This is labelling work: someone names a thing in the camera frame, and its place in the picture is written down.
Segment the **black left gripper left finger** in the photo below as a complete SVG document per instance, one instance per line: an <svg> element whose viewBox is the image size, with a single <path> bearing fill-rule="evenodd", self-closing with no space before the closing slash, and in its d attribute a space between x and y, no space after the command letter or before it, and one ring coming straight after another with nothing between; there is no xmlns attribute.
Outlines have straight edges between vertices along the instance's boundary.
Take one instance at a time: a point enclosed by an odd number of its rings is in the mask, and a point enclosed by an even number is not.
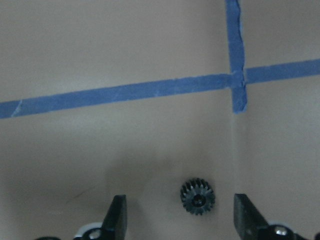
<svg viewBox="0 0 320 240"><path fill-rule="evenodd" d="M103 240L124 240L127 232L127 198L115 195L102 222Z"/></svg>

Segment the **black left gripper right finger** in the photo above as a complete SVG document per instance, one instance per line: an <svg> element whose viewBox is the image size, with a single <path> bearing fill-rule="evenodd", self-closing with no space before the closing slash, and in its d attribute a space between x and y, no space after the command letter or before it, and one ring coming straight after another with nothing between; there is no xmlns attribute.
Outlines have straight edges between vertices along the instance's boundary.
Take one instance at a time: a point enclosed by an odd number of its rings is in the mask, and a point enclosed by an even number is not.
<svg viewBox="0 0 320 240"><path fill-rule="evenodd" d="M233 224L241 240L258 240L260 230L269 226L249 197L243 193L234 194Z"/></svg>

